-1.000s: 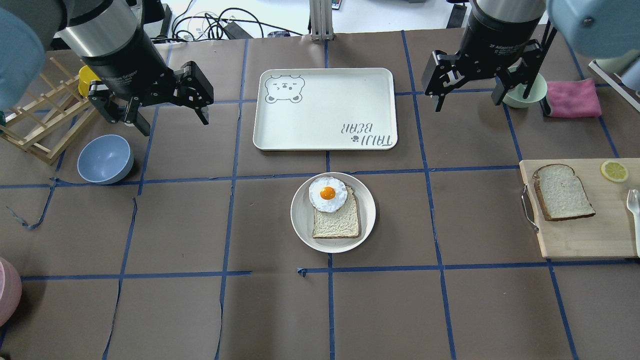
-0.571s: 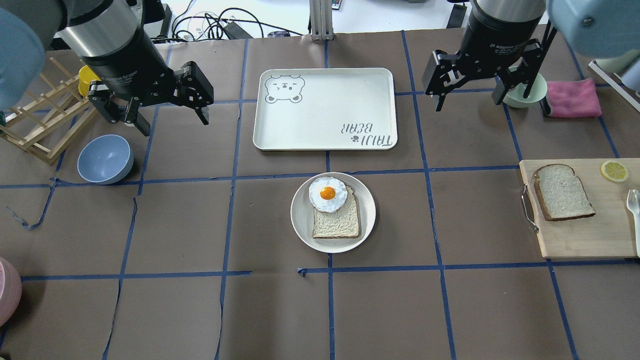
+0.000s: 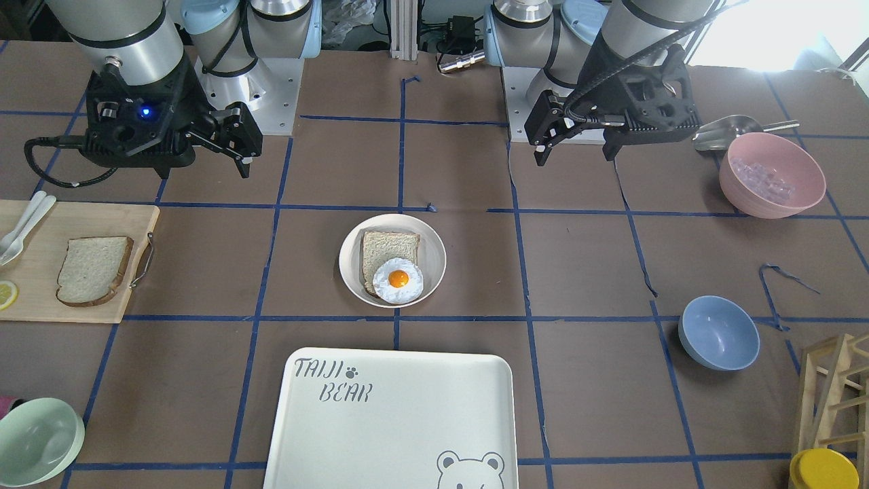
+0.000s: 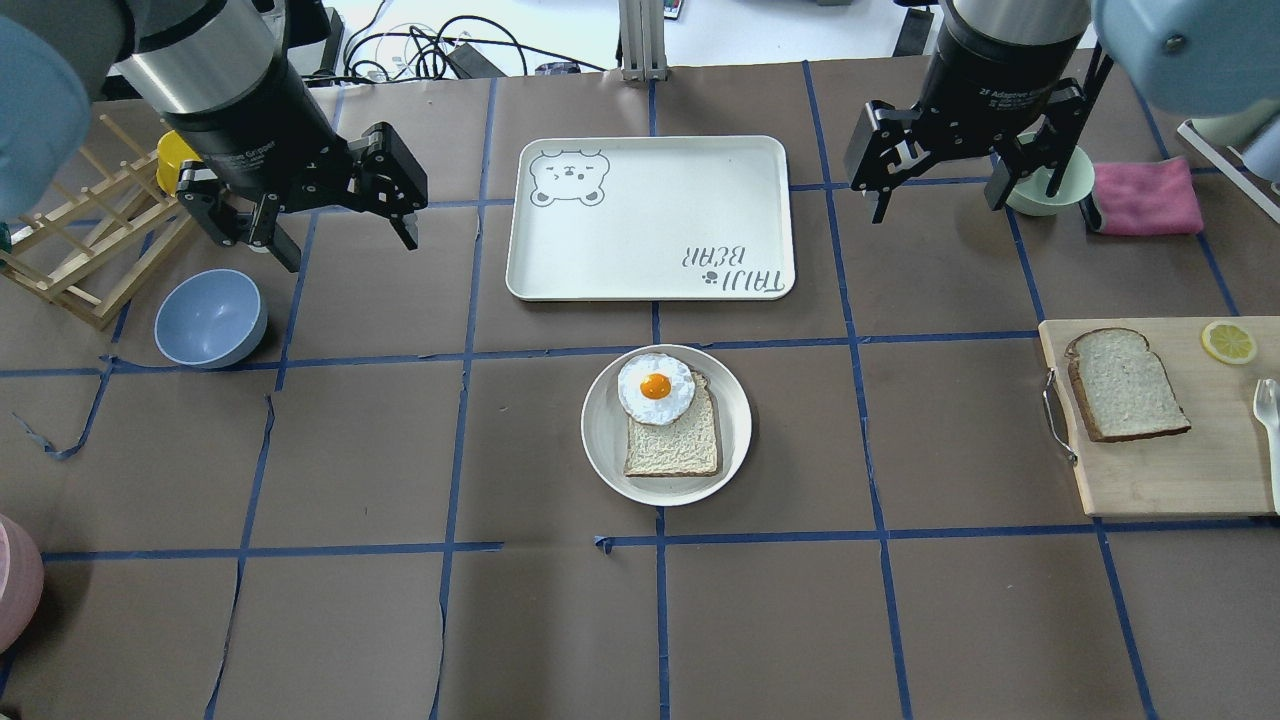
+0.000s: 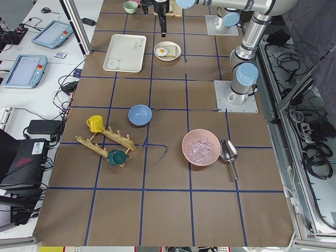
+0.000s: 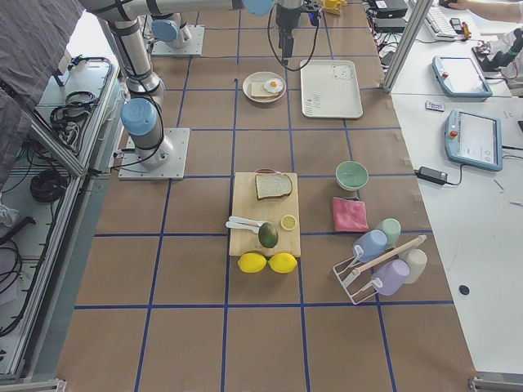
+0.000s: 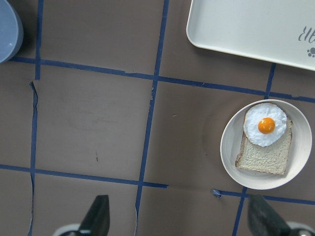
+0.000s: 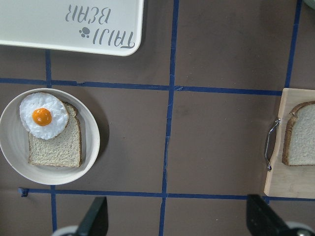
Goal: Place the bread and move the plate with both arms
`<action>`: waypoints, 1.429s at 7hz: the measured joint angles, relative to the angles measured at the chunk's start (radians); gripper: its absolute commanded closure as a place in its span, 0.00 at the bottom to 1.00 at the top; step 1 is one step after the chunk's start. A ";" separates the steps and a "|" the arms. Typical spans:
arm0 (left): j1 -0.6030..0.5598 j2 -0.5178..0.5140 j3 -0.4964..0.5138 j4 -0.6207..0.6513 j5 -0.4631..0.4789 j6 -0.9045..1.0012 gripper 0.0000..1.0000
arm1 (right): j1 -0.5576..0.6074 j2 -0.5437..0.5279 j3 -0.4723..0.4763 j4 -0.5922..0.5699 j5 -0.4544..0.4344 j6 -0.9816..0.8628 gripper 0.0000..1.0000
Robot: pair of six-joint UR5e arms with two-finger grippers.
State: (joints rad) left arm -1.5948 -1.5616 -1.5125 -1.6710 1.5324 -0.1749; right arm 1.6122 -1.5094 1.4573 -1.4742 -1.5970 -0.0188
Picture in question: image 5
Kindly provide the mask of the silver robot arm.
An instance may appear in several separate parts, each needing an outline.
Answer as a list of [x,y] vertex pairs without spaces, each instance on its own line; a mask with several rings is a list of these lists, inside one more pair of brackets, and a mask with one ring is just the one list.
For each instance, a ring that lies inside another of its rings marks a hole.
[[234,8],[217,7],[215,27],[221,33],[238,24],[240,11]]
[[182,9],[193,5],[224,7],[234,10],[253,11],[254,14],[241,41],[241,44],[232,51],[230,63],[233,71],[233,80],[224,91],[224,98],[234,105],[246,102],[252,85],[257,81],[259,72],[252,64],[256,57],[256,50],[261,37],[274,16],[282,15],[291,10],[296,1],[177,1]]

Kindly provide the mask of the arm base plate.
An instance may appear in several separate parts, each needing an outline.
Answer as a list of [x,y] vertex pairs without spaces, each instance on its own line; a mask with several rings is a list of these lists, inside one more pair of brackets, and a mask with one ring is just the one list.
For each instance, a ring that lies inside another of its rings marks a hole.
[[258,113],[257,103],[253,89],[244,95],[244,100],[238,98],[230,89],[231,81],[215,80],[217,110],[219,112]]
[[217,29],[215,25],[215,20],[217,16],[215,15],[206,15],[206,27],[207,27],[207,34],[213,36],[239,36],[237,26],[227,27],[222,25],[221,28]]

